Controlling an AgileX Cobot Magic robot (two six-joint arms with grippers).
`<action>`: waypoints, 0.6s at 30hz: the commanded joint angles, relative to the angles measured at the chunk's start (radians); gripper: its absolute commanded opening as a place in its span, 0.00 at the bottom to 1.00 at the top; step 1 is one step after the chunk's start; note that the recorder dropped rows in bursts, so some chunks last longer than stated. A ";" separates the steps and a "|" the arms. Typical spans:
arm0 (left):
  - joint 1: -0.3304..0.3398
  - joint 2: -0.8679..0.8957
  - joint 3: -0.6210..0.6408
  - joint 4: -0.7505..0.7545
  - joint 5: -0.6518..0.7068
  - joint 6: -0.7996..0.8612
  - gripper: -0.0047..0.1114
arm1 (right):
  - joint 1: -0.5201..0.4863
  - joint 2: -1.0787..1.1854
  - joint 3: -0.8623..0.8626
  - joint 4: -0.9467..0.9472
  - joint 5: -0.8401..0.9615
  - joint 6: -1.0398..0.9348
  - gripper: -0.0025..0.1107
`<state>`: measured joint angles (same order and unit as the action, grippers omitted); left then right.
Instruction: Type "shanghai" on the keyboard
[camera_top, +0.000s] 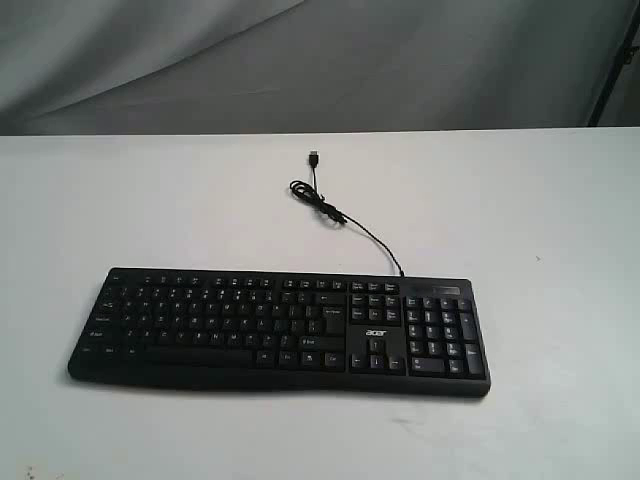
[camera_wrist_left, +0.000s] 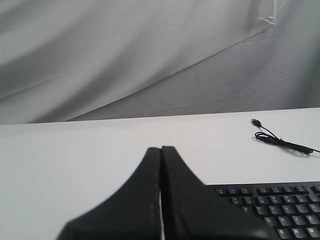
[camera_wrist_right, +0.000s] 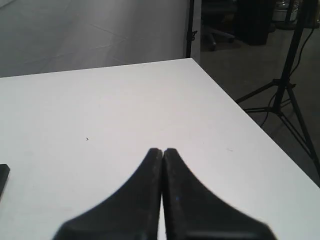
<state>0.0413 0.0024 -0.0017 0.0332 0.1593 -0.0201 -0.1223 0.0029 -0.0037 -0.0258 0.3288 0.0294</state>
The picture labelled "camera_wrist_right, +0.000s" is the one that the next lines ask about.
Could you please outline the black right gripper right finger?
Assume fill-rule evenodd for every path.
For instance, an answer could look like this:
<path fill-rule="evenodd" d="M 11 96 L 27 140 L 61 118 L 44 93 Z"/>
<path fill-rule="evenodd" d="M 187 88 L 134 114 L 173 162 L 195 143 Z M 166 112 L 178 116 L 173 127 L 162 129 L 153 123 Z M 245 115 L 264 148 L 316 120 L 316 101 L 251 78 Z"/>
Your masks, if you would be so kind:
<path fill-rule="evenodd" d="M 162 201 L 168 240 L 276 239 L 265 223 L 208 190 L 174 148 L 163 155 Z"/>

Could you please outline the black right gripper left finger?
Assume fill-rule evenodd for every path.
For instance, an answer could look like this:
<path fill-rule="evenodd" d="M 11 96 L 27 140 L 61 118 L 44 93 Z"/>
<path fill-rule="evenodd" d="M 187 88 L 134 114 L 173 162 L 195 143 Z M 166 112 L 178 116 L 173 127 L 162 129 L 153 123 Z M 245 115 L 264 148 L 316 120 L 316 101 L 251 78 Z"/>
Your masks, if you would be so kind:
<path fill-rule="evenodd" d="M 56 240 L 156 240 L 162 195 L 163 153 L 148 150 L 132 176 L 110 197 L 66 221 Z"/>

